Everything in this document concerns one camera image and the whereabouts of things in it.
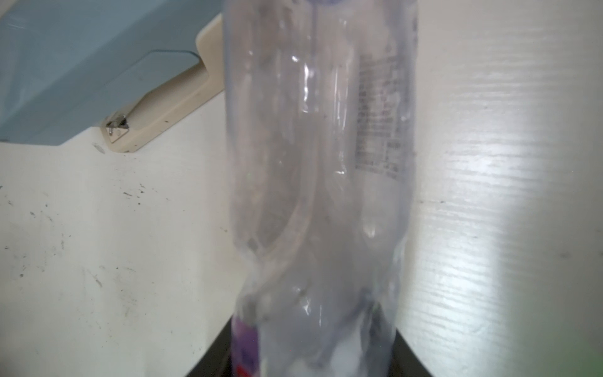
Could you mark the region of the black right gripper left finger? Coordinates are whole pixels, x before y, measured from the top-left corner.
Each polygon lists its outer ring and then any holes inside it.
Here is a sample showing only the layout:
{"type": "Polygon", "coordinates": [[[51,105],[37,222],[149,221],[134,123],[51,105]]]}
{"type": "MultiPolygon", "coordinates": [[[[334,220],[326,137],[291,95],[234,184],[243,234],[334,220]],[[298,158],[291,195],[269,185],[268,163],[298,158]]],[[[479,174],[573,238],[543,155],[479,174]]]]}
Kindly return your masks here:
{"type": "Polygon", "coordinates": [[[231,337],[232,318],[219,332],[199,362],[189,371],[187,377],[232,377],[231,337]]]}

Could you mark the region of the clear bottle purple label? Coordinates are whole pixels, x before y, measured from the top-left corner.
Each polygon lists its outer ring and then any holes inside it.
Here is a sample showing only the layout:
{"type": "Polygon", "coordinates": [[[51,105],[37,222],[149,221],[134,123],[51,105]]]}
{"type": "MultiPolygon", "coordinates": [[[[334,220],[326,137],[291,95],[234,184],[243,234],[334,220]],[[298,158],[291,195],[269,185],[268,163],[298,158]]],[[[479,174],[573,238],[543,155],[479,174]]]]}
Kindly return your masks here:
{"type": "Polygon", "coordinates": [[[414,1],[227,1],[235,376],[385,376],[416,154],[414,1]]]}

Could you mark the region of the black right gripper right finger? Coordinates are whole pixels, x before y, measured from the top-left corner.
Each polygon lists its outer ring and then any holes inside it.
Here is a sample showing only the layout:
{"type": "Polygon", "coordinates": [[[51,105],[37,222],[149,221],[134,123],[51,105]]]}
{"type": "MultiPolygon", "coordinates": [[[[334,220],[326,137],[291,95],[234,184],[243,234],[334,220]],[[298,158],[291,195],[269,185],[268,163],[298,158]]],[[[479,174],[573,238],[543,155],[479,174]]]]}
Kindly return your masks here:
{"type": "Polygon", "coordinates": [[[432,377],[399,331],[392,348],[389,377],[432,377]]]}

